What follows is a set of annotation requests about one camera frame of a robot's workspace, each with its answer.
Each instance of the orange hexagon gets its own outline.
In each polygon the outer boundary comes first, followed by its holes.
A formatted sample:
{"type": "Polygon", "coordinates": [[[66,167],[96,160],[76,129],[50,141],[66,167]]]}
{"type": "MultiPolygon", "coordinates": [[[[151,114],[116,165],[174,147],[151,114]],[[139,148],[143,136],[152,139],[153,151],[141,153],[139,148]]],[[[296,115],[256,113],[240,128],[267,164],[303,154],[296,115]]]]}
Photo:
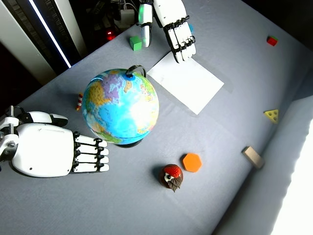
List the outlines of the orange hexagon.
{"type": "Polygon", "coordinates": [[[197,172],[202,166],[199,155],[194,153],[186,154],[186,156],[182,159],[182,164],[184,165],[185,170],[191,172],[197,172]]]}

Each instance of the sheet of paper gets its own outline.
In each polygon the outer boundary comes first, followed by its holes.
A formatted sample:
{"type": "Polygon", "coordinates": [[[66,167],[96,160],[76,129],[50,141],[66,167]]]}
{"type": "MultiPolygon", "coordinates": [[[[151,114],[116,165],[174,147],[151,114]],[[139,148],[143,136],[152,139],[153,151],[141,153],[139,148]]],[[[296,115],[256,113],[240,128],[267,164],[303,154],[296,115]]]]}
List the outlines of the sheet of paper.
{"type": "Polygon", "coordinates": [[[171,52],[148,74],[197,115],[224,84],[192,58],[177,63],[171,52]]]}

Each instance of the green cube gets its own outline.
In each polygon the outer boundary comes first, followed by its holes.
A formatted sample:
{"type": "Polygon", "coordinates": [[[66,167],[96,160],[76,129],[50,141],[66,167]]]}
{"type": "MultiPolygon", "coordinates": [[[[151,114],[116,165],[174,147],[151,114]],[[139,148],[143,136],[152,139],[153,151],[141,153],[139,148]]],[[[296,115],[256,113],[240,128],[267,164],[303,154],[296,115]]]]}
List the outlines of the green cube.
{"type": "Polygon", "coordinates": [[[139,38],[138,36],[130,37],[129,43],[131,44],[131,47],[134,51],[141,50],[142,42],[141,38],[139,38]]]}

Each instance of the globe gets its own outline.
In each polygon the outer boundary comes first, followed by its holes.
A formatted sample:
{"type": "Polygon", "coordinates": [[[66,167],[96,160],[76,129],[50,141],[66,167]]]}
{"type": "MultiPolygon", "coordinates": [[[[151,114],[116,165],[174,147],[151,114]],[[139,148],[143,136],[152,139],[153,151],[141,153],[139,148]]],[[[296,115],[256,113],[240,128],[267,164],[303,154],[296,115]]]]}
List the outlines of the globe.
{"type": "Polygon", "coordinates": [[[118,145],[142,140],[156,124],[159,102],[152,84],[130,69],[97,75],[82,103],[84,119],[98,137],[118,145]]]}

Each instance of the robotic hand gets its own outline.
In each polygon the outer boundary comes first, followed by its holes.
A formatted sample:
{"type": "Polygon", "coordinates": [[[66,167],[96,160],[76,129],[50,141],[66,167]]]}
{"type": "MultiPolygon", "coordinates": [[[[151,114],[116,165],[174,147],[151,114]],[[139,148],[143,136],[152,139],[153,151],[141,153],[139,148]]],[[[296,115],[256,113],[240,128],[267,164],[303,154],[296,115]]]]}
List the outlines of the robotic hand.
{"type": "Polygon", "coordinates": [[[151,42],[152,12],[163,28],[176,62],[188,60],[196,54],[195,37],[191,35],[186,9],[181,0],[140,0],[138,20],[142,27],[141,38],[144,47],[151,42]]]}
{"type": "Polygon", "coordinates": [[[67,118],[44,112],[10,114],[0,121],[0,162],[11,160],[18,171],[34,177],[109,170],[107,142],[62,128],[67,118]]]}

